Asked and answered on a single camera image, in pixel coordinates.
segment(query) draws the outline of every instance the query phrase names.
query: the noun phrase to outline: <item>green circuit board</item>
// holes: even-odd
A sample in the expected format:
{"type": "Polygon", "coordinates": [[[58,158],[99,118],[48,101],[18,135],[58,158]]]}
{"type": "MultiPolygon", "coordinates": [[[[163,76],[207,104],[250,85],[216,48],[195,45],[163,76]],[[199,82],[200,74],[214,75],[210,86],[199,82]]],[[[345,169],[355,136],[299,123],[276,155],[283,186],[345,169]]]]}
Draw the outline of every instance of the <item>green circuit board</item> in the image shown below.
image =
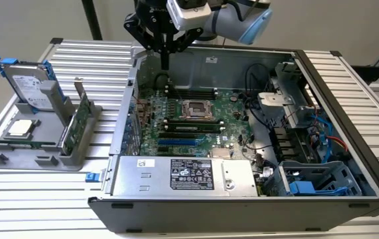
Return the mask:
{"type": "Polygon", "coordinates": [[[210,157],[210,152],[214,148],[228,148],[231,150],[232,159],[246,159],[252,157],[252,152],[243,152],[243,146],[239,145],[239,136],[244,139],[251,135],[248,121],[244,121],[244,103],[238,99],[231,101],[231,97],[238,98],[238,93],[232,91],[219,91],[215,100],[208,100],[211,103],[211,111],[215,121],[220,120],[226,127],[220,133],[184,133],[196,141],[196,145],[174,145],[164,147],[159,145],[160,134],[166,133],[164,119],[180,120],[183,114],[183,102],[187,100],[168,99],[166,96],[151,94],[144,98],[144,102],[150,100],[150,106],[144,106],[150,117],[154,113],[155,118],[143,122],[143,139],[140,146],[140,155],[144,156],[195,156],[210,157]]]}
{"type": "Polygon", "coordinates": [[[60,140],[60,147],[66,155],[71,155],[74,149],[80,144],[88,118],[91,115],[91,102],[87,94],[82,95],[82,101],[76,113],[71,119],[70,126],[66,128],[63,138],[60,140]]]}

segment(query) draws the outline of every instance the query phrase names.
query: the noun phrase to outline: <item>motherboard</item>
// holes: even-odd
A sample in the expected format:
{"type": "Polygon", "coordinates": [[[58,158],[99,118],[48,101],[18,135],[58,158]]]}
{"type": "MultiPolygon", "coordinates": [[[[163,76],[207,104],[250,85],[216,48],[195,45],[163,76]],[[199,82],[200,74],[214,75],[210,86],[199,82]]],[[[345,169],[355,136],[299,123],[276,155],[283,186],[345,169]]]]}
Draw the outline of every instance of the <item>motherboard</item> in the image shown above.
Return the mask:
{"type": "Polygon", "coordinates": [[[174,92],[146,91],[139,99],[140,155],[252,158],[243,148],[252,132],[239,93],[174,92]]]}

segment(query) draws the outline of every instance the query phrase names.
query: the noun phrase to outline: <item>black pole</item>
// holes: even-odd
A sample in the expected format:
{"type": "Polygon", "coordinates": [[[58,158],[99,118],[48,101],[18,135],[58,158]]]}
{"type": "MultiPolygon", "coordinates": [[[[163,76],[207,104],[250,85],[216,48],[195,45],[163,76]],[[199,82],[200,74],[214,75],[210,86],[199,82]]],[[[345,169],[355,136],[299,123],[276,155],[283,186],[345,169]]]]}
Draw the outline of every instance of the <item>black pole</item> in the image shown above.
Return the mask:
{"type": "Polygon", "coordinates": [[[103,40],[102,28],[99,27],[94,0],[82,0],[86,17],[88,19],[94,40],[103,40]]]}

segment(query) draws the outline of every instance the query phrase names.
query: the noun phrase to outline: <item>cpu socket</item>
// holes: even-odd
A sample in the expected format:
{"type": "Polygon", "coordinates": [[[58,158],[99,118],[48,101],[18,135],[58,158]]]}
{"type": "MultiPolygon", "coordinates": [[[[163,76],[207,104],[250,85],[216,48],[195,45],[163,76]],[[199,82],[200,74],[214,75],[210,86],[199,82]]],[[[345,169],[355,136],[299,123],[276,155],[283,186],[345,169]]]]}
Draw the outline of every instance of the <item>cpu socket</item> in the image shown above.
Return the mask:
{"type": "Polygon", "coordinates": [[[192,120],[214,120],[212,104],[210,101],[184,101],[180,118],[192,120]]]}

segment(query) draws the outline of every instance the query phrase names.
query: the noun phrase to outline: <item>blue pcie slot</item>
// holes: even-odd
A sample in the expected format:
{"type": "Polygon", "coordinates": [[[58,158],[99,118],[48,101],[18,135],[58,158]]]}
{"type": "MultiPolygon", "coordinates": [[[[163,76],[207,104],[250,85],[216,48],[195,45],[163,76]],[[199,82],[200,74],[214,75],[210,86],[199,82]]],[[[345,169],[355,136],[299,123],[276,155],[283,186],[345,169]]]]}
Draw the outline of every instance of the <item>blue pcie slot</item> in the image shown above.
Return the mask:
{"type": "Polygon", "coordinates": [[[160,139],[158,141],[159,145],[184,145],[196,146],[198,141],[195,139],[160,139]]]}

